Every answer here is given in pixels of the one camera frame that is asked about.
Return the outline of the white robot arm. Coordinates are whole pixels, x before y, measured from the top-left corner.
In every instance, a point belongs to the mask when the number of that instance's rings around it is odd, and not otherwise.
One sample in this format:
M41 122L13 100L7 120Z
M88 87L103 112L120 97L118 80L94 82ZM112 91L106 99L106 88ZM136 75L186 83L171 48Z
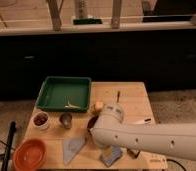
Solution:
M94 143L196 161L196 123L125 124L123 119L119 104L105 104L91 128Z

